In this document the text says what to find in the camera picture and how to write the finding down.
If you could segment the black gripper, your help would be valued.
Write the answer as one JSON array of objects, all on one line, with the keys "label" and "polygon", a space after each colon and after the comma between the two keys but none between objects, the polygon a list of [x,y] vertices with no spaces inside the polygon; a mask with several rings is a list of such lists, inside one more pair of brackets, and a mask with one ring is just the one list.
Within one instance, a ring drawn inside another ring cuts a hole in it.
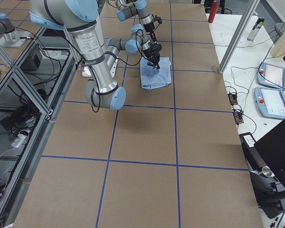
[{"label": "black gripper", "polygon": [[143,51],[148,60],[147,65],[160,69],[160,51],[162,50],[162,45],[149,42],[147,47],[148,48]]},{"label": "black gripper", "polygon": [[151,23],[148,23],[148,24],[144,24],[144,29],[146,32],[148,32],[150,35],[151,35],[151,39],[152,41],[154,42],[154,44],[158,44],[157,42],[157,38],[156,38],[156,35],[155,35],[155,25],[153,22]]}]

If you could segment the grey neighbour robot base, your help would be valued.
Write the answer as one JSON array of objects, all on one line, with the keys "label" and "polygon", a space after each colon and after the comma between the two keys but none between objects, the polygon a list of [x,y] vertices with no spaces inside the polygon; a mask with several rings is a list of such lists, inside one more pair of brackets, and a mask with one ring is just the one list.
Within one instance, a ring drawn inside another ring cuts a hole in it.
[{"label": "grey neighbour robot base", "polygon": [[29,31],[18,31],[5,13],[0,13],[0,45],[6,48],[20,48],[26,39],[30,39]]}]

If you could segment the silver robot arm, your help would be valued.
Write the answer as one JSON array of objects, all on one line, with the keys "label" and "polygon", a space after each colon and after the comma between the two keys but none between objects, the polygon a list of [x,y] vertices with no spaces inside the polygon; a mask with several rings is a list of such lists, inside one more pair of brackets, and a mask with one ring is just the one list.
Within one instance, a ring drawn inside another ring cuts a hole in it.
[{"label": "silver robot arm", "polygon": [[145,0],[117,0],[117,16],[124,21],[138,15],[141,22],[131,29],[129,38],[112,38],[103,51],[101,32],[96,31],[98,4],[95,0],[32,0],[30,19],[33,23],[54,30],[66,30],[77,44],[77,50],[88,67],[92,78],[85,87],[87,102],[96,108],[119,110],[125,103],[126,91],[111,75],[111,68],[120,51],[140,51],[147,65],[160,68],[160,50],[154,34],[153,17]]},{"label": "silver robot arm", "polygon": [[154,23],[157,21],[162,24],[161,17],[150,13],[147,1],[145,0],[115,0],[114,1],[118,11],[117,17],[120,21],[125,21],[133,16],[138,15],[141,24],[145,31],[150,35],[153,42],[157,43],[155,30],[157,27]]}]

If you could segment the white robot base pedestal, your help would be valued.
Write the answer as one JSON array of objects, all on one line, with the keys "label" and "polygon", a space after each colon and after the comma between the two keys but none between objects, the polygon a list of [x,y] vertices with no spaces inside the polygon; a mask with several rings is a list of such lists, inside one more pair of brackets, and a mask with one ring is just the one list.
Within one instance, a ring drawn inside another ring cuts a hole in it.
[{"label": "white robot base pedestal", "polygon": [[[111,74],[112,78],[115,77],[115,73],[116,73],[116,69],[117,69],[117,63],[118,63],[117,58],[114,59],[114,62],[113,62],[113,58],[109,58],[108,68],[110,69],[110,74]],[[92,68],[96,73],[103,73],[104,72],[104,69],[102,67],[92,66]],[[84,64],[84,69],[82,71],[82,77],[92,77],[92,74],[89,70],[89,65],[87,63]]]}]

